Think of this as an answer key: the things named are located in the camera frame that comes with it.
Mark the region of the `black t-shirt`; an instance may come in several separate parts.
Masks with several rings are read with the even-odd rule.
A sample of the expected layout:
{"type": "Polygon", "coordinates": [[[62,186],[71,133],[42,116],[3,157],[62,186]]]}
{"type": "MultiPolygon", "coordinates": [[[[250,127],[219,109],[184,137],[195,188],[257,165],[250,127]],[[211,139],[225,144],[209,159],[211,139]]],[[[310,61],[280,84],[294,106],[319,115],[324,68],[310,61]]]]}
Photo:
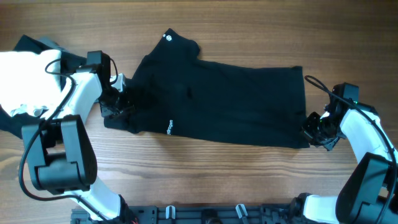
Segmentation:
{"type": "Polygon", "coordinates": [[[245,68],[199,59],[200,47],[167,30],[146,55],[126,93],[132,112],[107,128],[208,141],[307,148],[300,66],[245,68]]]}

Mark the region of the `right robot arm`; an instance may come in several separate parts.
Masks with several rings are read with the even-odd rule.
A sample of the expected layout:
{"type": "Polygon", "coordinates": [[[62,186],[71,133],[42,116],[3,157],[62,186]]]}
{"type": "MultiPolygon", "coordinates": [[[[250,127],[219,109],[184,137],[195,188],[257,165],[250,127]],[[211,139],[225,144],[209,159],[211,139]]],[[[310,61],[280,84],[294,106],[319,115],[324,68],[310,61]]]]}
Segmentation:
{"type": "Polygon", "coordinates": [[[316,223],[397,223],[397,151],[374,107],[359,102],[359,88],[342,83],[329,92],[325,114],[313,112],[302,134],[313,146],[332,150],[349,141],[357,167],[337,196],[306,195],[304,219],[316,223]]]}

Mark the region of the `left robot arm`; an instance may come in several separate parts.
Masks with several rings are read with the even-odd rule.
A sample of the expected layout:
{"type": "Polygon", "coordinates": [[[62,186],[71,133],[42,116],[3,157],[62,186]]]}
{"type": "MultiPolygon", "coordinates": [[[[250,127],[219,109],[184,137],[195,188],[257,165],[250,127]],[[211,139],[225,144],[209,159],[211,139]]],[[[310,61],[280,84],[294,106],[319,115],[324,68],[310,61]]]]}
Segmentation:
{"type": "Polygon", "coordinates": [[[23,170],[19,171],[21,190],[43,202],[73,200],[79,209],[72,211],[71,223],[139,223],[123,197],[98,177],[96,156],[84,127],[95,102],[104,119],[134,111],[125,96],[124,76],[111,76],[115,66],[102,51],[88,52],[85,65],[62,74],[70,86],[60,104],[38,123],[22,127],[25,150],[20,167],[28,167],[32,185],[51,197],[29,192],[23,170]]]}

